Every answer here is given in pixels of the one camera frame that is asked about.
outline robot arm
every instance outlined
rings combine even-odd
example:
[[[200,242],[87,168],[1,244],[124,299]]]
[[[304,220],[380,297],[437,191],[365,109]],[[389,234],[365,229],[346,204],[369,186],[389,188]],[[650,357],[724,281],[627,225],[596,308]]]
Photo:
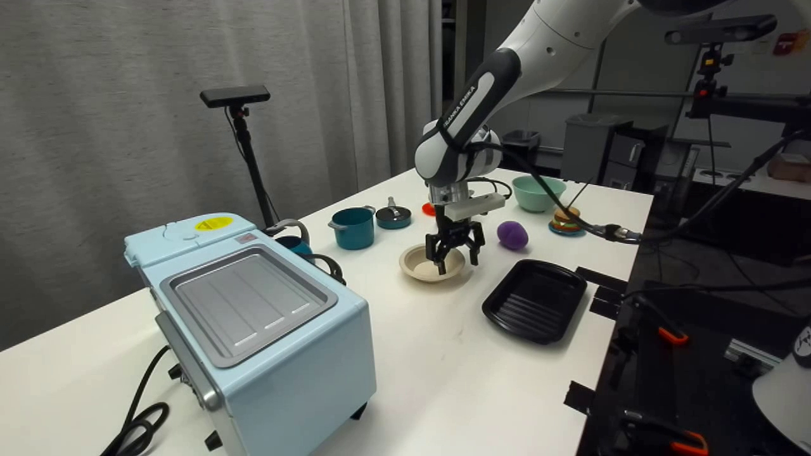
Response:
[[[659,12],[694,12],[716,2],[721,0],[641,0]],[[470,218],[504,206],[501,195],[470,199],[465,188],[468,178],[490,172],[501,163],[497,135],[480,124],[508,101],[560,87],[635,7],[635,0],[534,0],[451,109],[426,128],[416,172],[426,180],[436,209],[437,232],[426,239],[426,258],[440,273],[446,254],[455,247],[468,247],[477,263],[483,237]]]

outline toaster oven handle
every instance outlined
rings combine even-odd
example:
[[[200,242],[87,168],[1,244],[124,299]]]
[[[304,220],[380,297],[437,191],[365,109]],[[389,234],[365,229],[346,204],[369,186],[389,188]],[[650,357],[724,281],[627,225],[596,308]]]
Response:
[[[218,410],[222,405],[222,396],[210,386],[207,376],[200,371],[196,357],[183,339],[180,330],[175,328],[166,313],[155,318],[158,332],[166,338],[176,362],[183,366],[183,384],[193,389],[196,404],[207,410]]]

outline plate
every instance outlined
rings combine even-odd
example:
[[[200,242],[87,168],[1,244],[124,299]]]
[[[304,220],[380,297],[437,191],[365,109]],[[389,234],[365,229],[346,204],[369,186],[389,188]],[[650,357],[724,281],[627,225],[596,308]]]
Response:
[[[451,251],[446,256],[446,273],[437,273],[436,263],[426,258],[426,247],[412,247],[400,256],[400,270],[416,281],[436,285],[459,277],[463,271],[463,256]]]

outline small bowl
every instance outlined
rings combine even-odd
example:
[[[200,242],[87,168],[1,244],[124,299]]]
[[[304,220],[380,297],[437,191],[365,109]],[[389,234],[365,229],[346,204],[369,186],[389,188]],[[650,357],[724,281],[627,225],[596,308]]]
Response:
[[[446,256],[446,273],[437,273],[437,266],[426,258],[426,247],[412,247],[400,256],[400,270],[406,277],[416,281],[447,281],[463,271],[463,256],[459,251],[451,251]]]
[[[555,199],[560,199],[564,191],[564,182],[556,178],[541,178],[541,182],[550,186]],[[534,182],[532,176],[513,178],[512,191],[513,191],[516,206],[526,213],[546,213],[555,206],[551,199]]]

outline white table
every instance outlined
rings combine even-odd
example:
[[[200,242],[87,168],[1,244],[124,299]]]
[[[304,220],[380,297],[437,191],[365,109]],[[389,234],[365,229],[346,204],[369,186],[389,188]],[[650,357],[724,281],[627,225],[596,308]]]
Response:
[[[490,178],[512,180],[513,172],[497,171]],[[328,215],[349,206],[380,209],[388,195],[412,211],[412,225],[378,232],[366,251],[338,251],[326,229]],[[613,330],[610,319],[585,310],[593,287],[580,305],[585,313],[560,348],[504,338],[483,319],[480,302],[520,258],[627,278],[635,247],[593,237],[556,239],[546,232],[550,215],[521,213],[508,200],[480,218],[487,247],[477,270],[451,285],[416,285],[400,273],[398,256],[422,244],[422,234],[432,229],[421,213],[426,195],[418,176],[402,172],[304,218],[314,251],[333,256],[346,285],[369,302],[378,367],[378,392],[362,420],[346,420],[318,454],[574,454],[585,419],[564,408],[563,397],[570,381],[596,386]],[[613,220],[634,232],[643,229],[649,206],[649,195],[610,188],[587,188],[577,204],[587,220]],[[501,220],[530,229],[526,254],[497,247],[494,232]],[[165,346],[152,318],[155,302],[137,291],[0,353],[0,454],[98,454],[115,433],[141,371]],[[203,439],[213,428],[193,392],[165,376],[175,362],[166,357],[141,401],[172,405],[152,456],[204,454]]]

